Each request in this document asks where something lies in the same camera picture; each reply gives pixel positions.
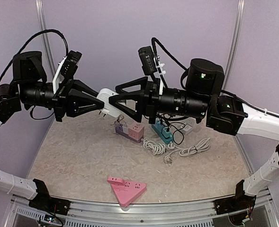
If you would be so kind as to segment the white square charger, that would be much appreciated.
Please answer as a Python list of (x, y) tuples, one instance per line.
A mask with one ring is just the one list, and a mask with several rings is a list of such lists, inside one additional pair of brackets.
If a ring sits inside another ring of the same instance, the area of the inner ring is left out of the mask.
[(97, 95), (97, 99), (99, 99), (104, 103), (103, 109), (100, 109), (100, 112), (103, 113), (104, 116), (109, 115), (114, 118), (117, 118), (123, 114), (122, 111), (120, 111), (119, 109), (117, 109), (116, 107), (114, 107), (109, 103), (109, 98), (115, 95), (118, 95), (118, 93), (108, 88), (103, 88), (99, 91)]

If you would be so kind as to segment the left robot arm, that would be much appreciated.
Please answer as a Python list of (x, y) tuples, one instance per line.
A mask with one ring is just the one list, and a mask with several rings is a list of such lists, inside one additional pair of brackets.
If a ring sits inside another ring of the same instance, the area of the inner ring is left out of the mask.
[[(0, 85), (0, 126), (21, 108), (45, 107), (60, 122), (64, 116), (77, 117), (104, 108), (98, 93), (73, 76), (81, 53), (69, 51), (61, 61), (52, 82), (47, 82), (40, 51), (13, 57), (13, 81)], [(25, 198), (30, 205), (50, 210), (57, 200), (41, 180), (28, 180), (0, 170), (0, 191)]]

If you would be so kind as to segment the pink cube socket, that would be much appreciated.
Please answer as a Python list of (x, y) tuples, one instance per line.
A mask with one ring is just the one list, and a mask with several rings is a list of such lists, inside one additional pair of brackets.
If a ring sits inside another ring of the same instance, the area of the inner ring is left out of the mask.
[(128, 126), (128, 136), (135, 142), (141, 142), (144, 137), (144, 125), (139, 122), (133, 122)]

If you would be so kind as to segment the purple power strip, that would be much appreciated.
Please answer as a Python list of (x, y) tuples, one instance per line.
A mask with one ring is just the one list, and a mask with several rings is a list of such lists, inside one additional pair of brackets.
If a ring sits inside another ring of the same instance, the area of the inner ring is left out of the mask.
[(115, 132), (135, 143), (140, 143), (144, 138), (144, 126), (140, 125), (134, 127), (118, 125), (115, 127)]

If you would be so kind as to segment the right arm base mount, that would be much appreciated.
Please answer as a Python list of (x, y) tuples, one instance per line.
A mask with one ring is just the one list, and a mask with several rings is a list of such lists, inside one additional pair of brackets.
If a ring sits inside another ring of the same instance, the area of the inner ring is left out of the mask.
[(216, 214), (222, 215), (239, 210), (253, 208), (255, 206), (256, 196), (231, 196), (223, 199), (217, 199), (214, 201)]

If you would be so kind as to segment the small white charger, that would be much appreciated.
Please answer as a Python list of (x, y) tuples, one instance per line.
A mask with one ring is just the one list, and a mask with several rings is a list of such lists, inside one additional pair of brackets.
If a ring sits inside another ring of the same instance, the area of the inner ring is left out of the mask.
[(122, 125), (121, 129), (124, 134), (128, 134), (128, 125)]

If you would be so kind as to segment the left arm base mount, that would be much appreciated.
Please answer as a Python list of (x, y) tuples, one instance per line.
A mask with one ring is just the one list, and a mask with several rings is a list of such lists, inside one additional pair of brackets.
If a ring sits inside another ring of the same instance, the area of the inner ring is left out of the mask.
[(51, 196), (37, 195), (34, 199), (29, 200), (29, 207), (43, 210), (46, 212), (67, 215), (71, 202), (65, 199), (59, 199)]

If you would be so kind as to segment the pink triangular power strip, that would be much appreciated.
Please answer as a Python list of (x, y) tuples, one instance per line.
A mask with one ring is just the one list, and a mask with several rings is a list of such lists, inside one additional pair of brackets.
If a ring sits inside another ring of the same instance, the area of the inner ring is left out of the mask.
[(124, 181), (125, 185), (123, 186), (110, 184), (112, 191), (122, 208), (129, 206), (147, 190), (146, 183), (126, 180)]

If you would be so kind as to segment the teal charger plug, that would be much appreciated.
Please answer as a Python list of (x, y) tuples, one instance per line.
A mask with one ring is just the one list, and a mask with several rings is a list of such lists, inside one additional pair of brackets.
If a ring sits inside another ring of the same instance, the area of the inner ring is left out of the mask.
[(172, 141), (172, 139), (173, 139), (172, 133), (168, 126), (163, 127), (163, 129), (161, 131), (161, 139), (166, 143), (169, 143), (170, 141)]

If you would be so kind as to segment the teal power strip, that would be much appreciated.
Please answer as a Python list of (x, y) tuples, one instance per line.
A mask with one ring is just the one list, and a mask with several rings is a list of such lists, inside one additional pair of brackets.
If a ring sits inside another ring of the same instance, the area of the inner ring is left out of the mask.
[(170, 128), (165, 126), (160, 120), (157, 120), (155, 124), (151, 125), (151, 127), (166, 145), (173, 142), (173, 136)]

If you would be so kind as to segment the white cube socket adapter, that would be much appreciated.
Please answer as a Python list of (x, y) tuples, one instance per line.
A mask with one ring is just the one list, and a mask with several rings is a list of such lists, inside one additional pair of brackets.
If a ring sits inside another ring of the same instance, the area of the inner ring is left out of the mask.
[(188, 135), (195, 129), (196, 125), (197, 125), (197, 123), (194, 118), (185, 119), (182, 122), (181, 131), (184, 135)]

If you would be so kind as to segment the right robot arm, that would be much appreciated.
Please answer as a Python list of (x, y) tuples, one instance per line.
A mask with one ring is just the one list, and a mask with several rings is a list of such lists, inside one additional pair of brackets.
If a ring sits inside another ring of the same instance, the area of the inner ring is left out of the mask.
[[(143, 62), (144, 77), (116, 87), (109, 103), (140, 122), (143, 116), (155, 123), (160, 114), (192, 117), (197, 122), (229, 135), (255, 135), (279, 142), (279, 114), (257, 108), (236, 95), (223, 91), (223, 68), (211, 61), (195, 58), (185, 69), (183, 90), (167, 88), (154, 73), (164, 73), (162, 64)], [(240, 210), (279, 176), (279, 144), (270, 159), (252, 176), (237, 185), (230, 206)]]

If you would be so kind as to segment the pink square plug adapter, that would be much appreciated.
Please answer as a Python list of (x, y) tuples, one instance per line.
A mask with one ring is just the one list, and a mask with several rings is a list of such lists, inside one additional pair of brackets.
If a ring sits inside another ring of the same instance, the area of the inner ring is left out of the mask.
[(107, 182), (108, 182), (109, 184), (113, 184), (113, 185), (117, 185), (117, 186), (123, 186), (123, 185), (125, 185), (124, 179), (122, 179), (122, 178), (117, 178), (117, 177), (111, 177), (111, 176), (109, 176), (109, 177), (107, 178)]

